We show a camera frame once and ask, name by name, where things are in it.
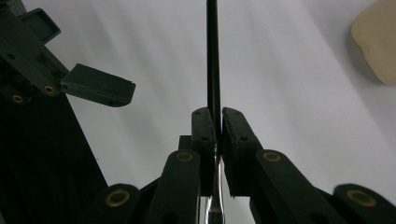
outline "beige object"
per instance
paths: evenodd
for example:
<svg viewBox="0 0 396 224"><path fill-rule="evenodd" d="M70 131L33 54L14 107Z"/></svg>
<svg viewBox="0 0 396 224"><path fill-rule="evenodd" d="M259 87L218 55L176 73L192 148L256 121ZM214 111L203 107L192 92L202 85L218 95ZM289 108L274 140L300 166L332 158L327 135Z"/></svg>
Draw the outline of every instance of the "beige object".
<svg viewBox="0 0 396 224"><path fill-rule="evenodd" d="M380 81L396 85L396 0L378 0L352 25L352 36Z"/></svg>

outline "white backdrop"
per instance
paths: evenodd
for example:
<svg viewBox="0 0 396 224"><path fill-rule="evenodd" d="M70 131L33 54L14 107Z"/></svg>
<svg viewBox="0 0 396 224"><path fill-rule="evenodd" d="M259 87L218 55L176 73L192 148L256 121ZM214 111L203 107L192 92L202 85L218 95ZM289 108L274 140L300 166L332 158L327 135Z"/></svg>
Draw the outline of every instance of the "white backdrop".
<svg viewBox="0 0 396 224"><path fill-rule="evenodd" d="M396 203L396 88L372 79L350 35L374 0L219 0L222 105L316 187L356 183ZM28 0L62 33L48 48L136 83L130 105L69 96L109 185L157 178L206 104L205 0ZM228 223L253 223L231 199Z"/></svg>

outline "black rod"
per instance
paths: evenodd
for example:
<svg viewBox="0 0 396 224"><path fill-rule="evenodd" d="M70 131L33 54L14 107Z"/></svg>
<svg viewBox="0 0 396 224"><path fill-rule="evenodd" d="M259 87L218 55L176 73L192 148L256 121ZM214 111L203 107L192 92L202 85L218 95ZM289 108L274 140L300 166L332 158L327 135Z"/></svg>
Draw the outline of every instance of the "black rod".
<svg viewBox="0 0 396 224"><path fill-rule="evenodd" d="M209 108L216 137L221 136L218 2L206 2L207 35L207 107Z"/></svg>

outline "white wall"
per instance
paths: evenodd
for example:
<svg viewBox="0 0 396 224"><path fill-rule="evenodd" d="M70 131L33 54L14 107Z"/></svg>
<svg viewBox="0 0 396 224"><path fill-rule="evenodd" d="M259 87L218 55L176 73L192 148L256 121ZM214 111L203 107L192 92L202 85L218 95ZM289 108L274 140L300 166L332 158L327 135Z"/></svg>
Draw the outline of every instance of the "white wall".
<svg viewBox="0 0 396 224"><path fill-rule="evenodd" d="M396 88L373 81L350 36L374 0L219 0L222 105L244 112L320 189L356 183L396 203ZM48 48L136 83L110 108L69 96L109 185L158 177L205 106L205 0L29 0L62 33ZM253 223L225 187L228 223Z"/></svg>

